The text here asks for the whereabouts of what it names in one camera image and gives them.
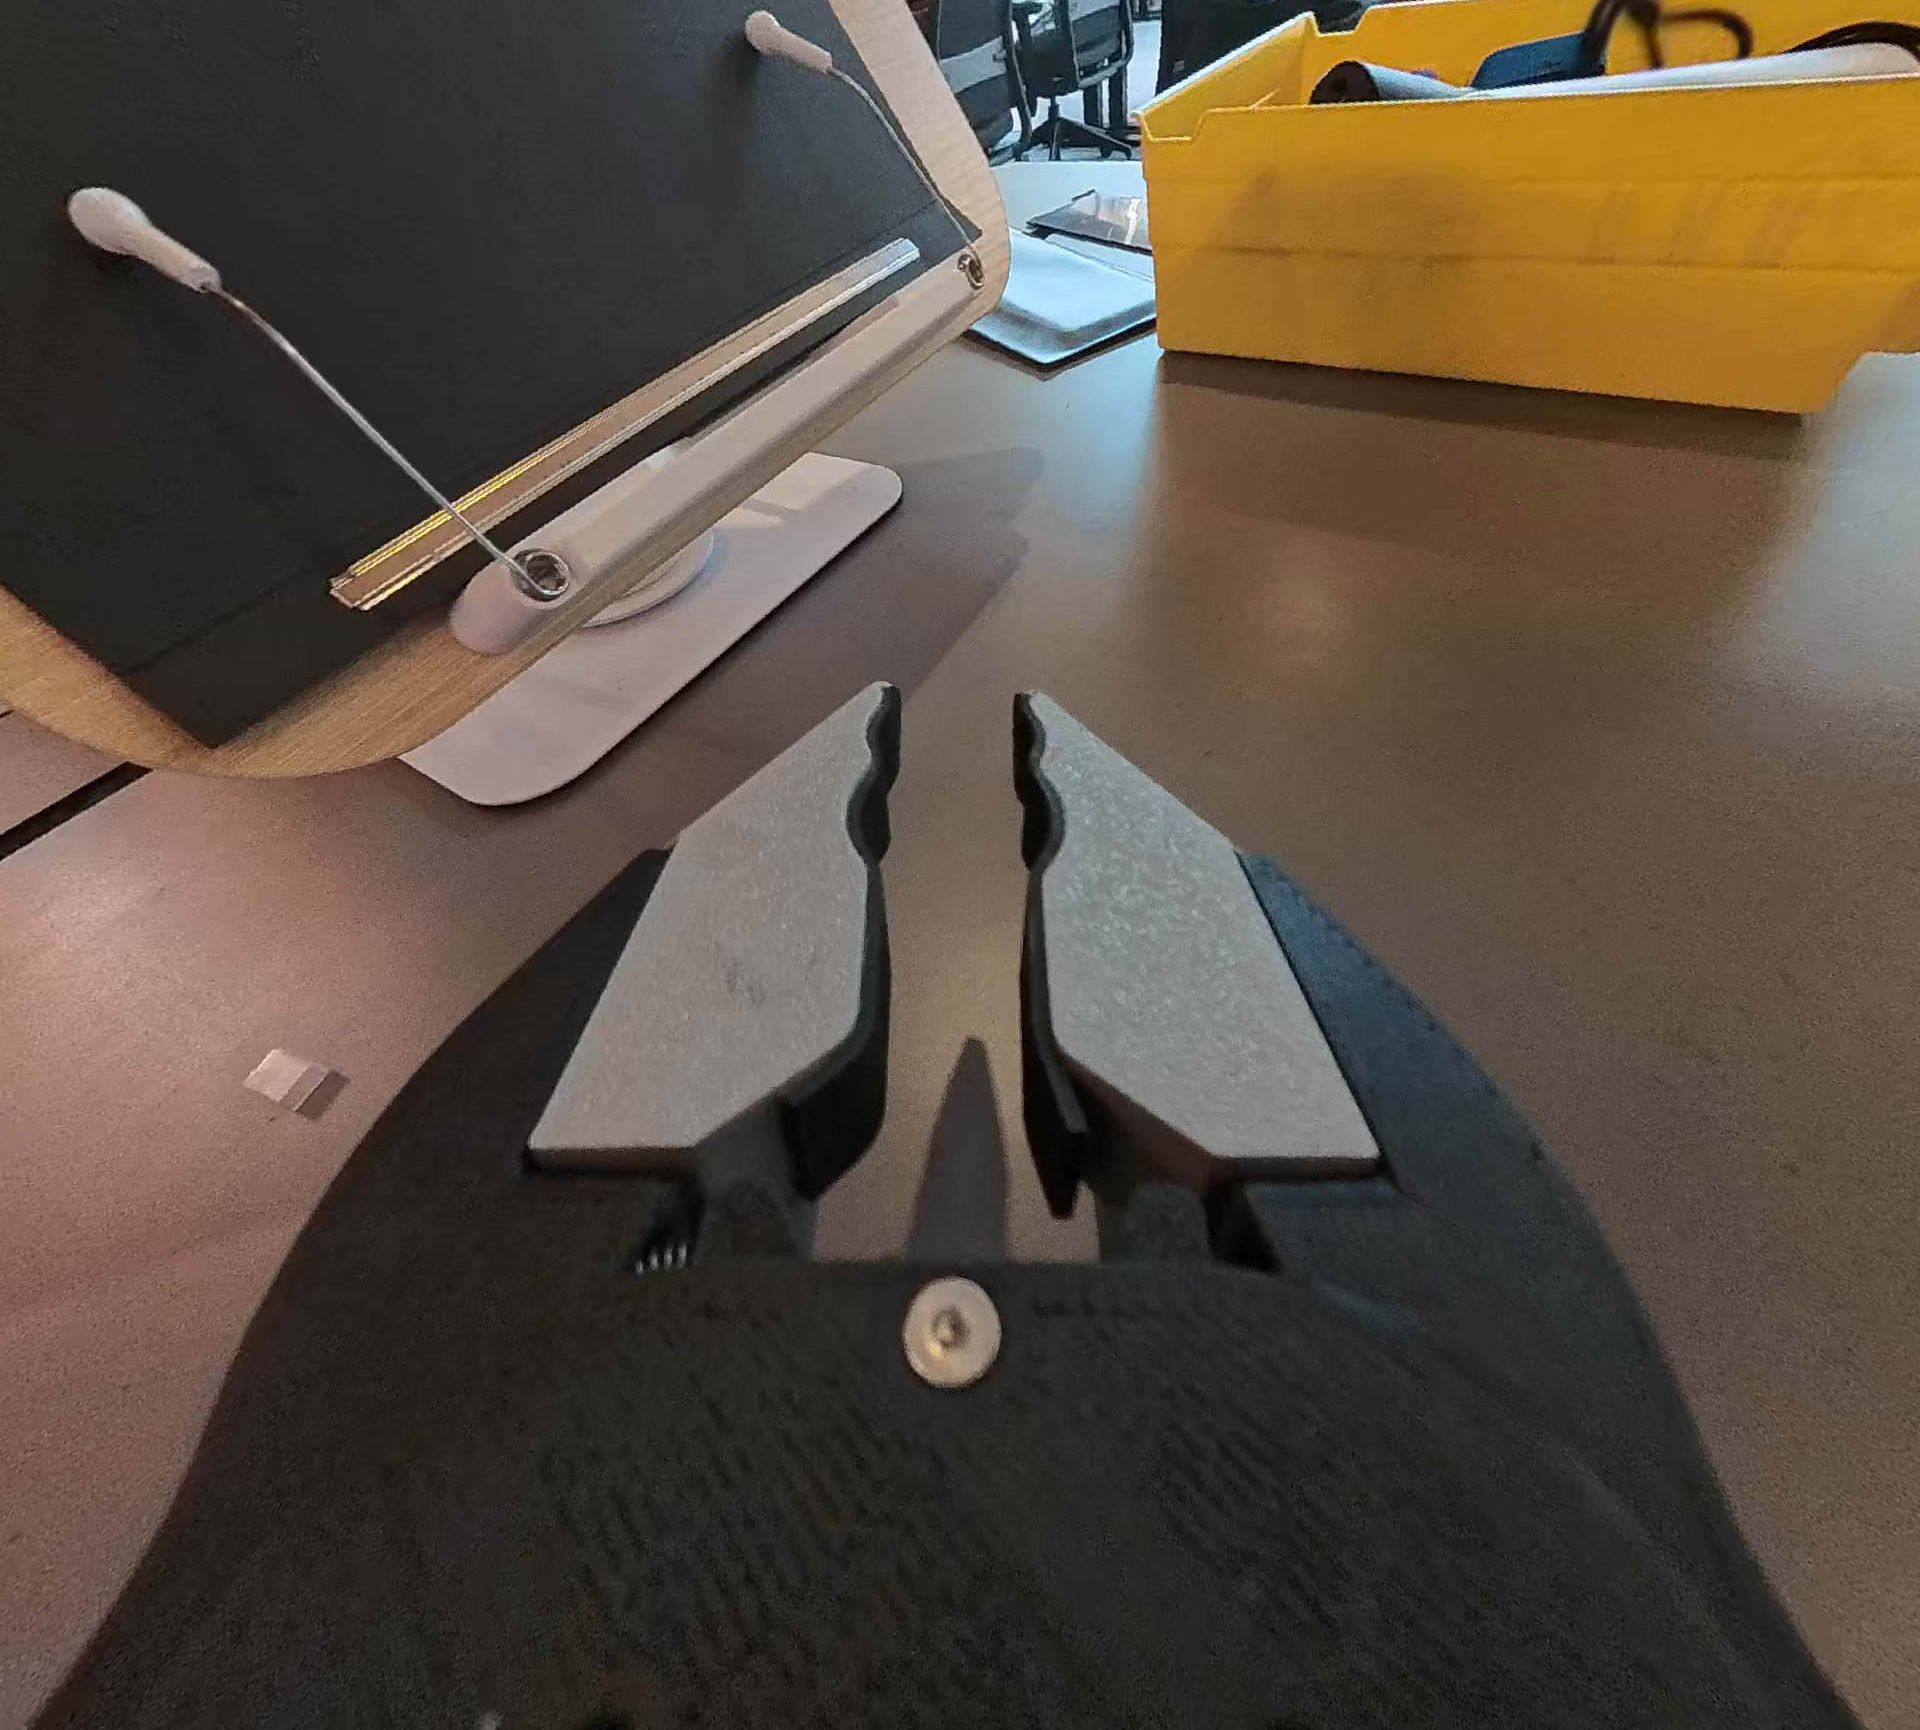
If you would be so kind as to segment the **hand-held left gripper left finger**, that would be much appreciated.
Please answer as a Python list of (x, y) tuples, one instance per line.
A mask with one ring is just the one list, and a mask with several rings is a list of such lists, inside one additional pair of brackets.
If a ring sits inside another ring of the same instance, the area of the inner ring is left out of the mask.
[(528, 1139), (544, 1175), (820, 1199), (887, 1108), (901, 689), (859, 690), (689, 825)]

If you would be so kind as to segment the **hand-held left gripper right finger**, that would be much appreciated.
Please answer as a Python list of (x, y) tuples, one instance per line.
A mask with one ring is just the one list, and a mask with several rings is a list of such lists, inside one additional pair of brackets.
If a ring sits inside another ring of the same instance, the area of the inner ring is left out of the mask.
[(1374, 1176), (1380, 1143), (1231, 838), (1046, 692), (1016, 695), (1013, 752), (1020, 1119), (1049, 1211)]

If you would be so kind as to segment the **yellow storage bin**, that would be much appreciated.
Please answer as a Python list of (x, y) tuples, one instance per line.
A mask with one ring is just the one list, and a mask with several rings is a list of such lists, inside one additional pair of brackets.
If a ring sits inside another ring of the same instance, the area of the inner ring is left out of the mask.
[[(1807, 417), (1918, 347), (1918, 0), (1388, 0), (1141, 111), (1165, 350)], [(1311, 106), (1342, 61), (1470, 88)]]

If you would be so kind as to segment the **small white piece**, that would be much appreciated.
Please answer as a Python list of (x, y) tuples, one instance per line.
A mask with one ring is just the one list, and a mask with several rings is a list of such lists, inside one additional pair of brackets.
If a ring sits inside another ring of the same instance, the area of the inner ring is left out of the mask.
[(349, 1075), (295, 1050), (272, 1049), (249, 1071), (245, 1089), (287, 1114), (318, 1123), (349, 1089)]

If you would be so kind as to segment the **grey folded cloth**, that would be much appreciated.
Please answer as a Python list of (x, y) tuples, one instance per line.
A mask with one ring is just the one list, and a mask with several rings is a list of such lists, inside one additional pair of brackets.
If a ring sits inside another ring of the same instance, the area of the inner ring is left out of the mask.
[(1041, 372), (1159, 326), (1147, 195), (1086, 188), (1010, 221), (1010, 272), (971, 339)]

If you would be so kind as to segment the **black board book stand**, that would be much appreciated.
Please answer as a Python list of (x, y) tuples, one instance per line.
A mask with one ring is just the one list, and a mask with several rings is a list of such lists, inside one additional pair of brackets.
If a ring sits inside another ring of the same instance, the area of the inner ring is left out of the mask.
[(5, 0), (5, 707), (401, 759), (982, 316), (903, 0)]

